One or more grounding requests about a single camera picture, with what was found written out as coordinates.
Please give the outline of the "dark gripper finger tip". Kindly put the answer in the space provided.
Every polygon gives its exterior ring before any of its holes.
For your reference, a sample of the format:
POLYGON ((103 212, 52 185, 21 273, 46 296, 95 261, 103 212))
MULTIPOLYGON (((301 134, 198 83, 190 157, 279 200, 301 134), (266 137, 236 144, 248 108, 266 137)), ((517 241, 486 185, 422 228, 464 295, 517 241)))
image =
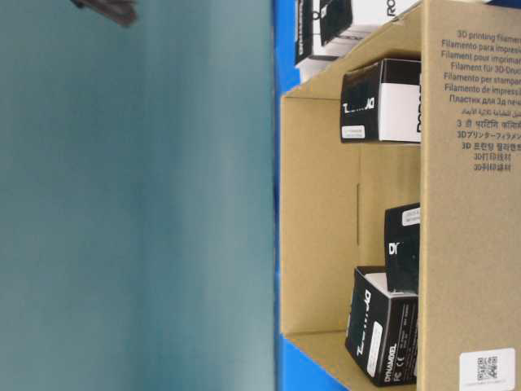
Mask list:
POLYGON ((72 0, 71 3, 80 9, 87 7, 98 12, 123 27, 129 27, 138 20, 138 13, 134 8, 135 1, 72 0))

